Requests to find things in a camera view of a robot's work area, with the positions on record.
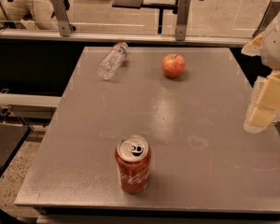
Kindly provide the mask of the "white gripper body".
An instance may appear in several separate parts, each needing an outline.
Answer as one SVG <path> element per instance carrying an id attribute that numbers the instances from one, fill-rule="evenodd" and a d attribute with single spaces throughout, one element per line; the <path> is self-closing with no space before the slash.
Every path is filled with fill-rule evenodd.
<path id="1" fill-rule="evenodd" d="M 265 29 L 260 57 L 264 65 L 280 70 L 280 11 Z"/>

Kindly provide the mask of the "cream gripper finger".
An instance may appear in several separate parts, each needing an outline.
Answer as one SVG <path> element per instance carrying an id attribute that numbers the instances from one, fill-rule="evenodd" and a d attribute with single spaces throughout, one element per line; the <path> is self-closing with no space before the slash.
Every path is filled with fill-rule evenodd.
<path id="1" fill-rule="evenodd" d="M 260 56 L 261 51 L 261 43 L 262 38 L 264 37 L 264 33 L 261 32 L 256 37 L 254 37 L 250 42 L 245 44 L 241 50 L 241 52 L 244 55 L 254 57 L 254 56 Z"/>
<path id="2" fill-rule="evenodd" d="M 244 129 L 261 133 L 280 112 L 280 71 L 273 70 L 267 77 L 257 77 L 245 113 Z"/>

